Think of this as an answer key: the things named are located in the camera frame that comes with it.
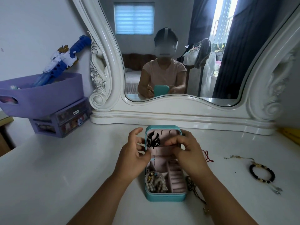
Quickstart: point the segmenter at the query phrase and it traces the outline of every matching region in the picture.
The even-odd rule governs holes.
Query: dark blue curtain
[[[236,99],[256,54],[270,36],[282,0],[238,0],[213,98]]]
[[[217,0],[194,0],[188,44],[209,38]]]

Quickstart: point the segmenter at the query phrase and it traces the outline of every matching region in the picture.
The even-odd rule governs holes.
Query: white headset
[[[176,52],[177,46],[178,46],[178,39],[177,39],[176,45],[171,45],[171,46],[166,45],[166,42],[168,41],[168,32],[169,32],[169,28],[165,27],[163,43],[161,43],[160,45],[157,45],[155,47],[155,54],[157,57],[171,58],[175,55],[175,52]]]

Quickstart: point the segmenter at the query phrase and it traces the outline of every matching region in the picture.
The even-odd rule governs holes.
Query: white mirror frame
[[[121,53],[99,1],[73,2],[92,38],[91,76],[95,90],[89,101],[94,108],[93,123],[177,125],[261,135],[270,135],[275,130],[273,120],[282,112],[278,96],[285,88],[294,60],[293,49],[300,41],[300,7],[253,61],[241,101],[235,106],[221,107],[189,95],[130,101],[125,96]]]

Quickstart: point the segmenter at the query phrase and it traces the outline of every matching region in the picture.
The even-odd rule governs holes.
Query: mirror
[[[255,60],[299,4],[99,1],[122,53],[128,99],[183,94],[219,106],[239,102]]]

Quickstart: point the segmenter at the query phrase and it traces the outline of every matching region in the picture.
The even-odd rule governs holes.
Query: toy gun
[[[78,58],[75,53],[83,50],[85,46],[90,46],[91,39],[82,35],[79,40],[69,49],[68,45],[60,47],[51,57],[51,62],[44,69],[43,73],[38,77],[33,87],[43,86],[53,83],[55,78],[60,76],[63,71],[74,65]]]

